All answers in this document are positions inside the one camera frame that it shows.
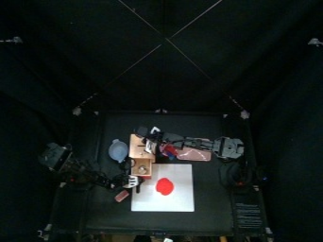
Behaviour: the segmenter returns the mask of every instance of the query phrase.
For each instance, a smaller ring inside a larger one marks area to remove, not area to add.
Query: light fixture
[[[314,44],[320,47],[320,45],[322,44],[323,45],[323,42],[321,42],[317,38],[313,38],[309,42],[309,44]]]

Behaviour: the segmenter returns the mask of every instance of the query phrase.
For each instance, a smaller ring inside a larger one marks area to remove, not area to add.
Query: red circle
[[[167,196],[174,191],[174,183],[167,178],[159,179],[157,182],[157,191]]]

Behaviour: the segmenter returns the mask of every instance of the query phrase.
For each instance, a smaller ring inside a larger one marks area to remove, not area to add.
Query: small box
[[[151,164],[155,163],[155,155],[146,152],[146,144],[143,138],[135,134],[130,136],[130,151],[129,157],[134,160],[131,175],[151,178]]]

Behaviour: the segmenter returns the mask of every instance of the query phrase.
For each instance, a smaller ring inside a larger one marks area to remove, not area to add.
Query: black wall
[[[35,241],[50,222],[57,180],[38,162],[66,144],[71,119],[59,97],[0,45],[0,240]]]
[[[323,49],[312,48],[252,121],[277,241],[322,241]]]

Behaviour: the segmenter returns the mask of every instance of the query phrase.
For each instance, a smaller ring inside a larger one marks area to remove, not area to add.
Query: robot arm
[[[193,147],[201,150],[214,152],[222,159],[238,159],[244,155],[244,141],[241,139],[232,139],[221,137],[216,141],[206,141],[198,138],[181,136],[174,133],[159,131],[154,128],[154,132],[149,133],[146,127],[141,127],[135,133],[157,144],[173,144],[175,148],[183,149]]]
[[[55,143],[49,144],[49,148],[42,156],[39,156],[39,162],[59,174],[79,174],[89,182],[107,189],[115,189],[118,187],[133,188],[138,186],[139,192],[139,186],[145,182],[143,178],[127,175],[127,173],[122,173],[110,179],[107,176],[91,170],[83,162],[75,159],[71,149],[61,147]]]

